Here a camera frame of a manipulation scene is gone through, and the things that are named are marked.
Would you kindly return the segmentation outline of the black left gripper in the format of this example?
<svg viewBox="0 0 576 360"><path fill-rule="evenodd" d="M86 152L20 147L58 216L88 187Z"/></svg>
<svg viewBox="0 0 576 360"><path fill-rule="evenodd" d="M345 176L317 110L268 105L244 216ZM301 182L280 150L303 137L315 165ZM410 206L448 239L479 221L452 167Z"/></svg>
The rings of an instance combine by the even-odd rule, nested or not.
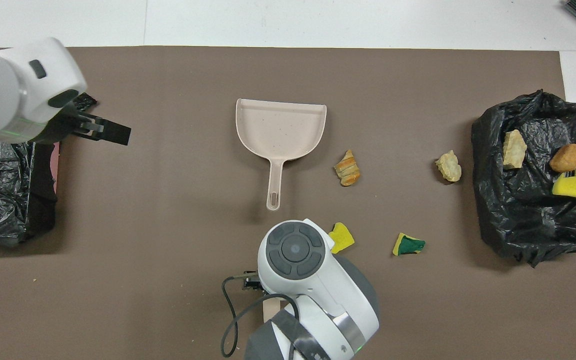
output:
<svg viewBox="0 0 576 360"><path fill-rule="evenodd" d="M96 103L69 102L46 123L38 135L38 143L51 145L61 142L69 135L92 141L106 141L128 146L131 128L101 117L88 117L88 110Z"/></svg>

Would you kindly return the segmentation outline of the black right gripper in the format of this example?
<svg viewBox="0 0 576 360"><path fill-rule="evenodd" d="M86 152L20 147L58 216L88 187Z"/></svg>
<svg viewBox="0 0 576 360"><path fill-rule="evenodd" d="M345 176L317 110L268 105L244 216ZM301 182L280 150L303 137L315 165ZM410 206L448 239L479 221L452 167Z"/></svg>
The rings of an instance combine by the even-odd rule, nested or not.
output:
<svg viewBox="0 0 576 360"><path fill-rule="evenodd" d="M261 283L258 272L256 271L245 271L242 278L242 289L245 291L263 291L263 285Z"/></svg>

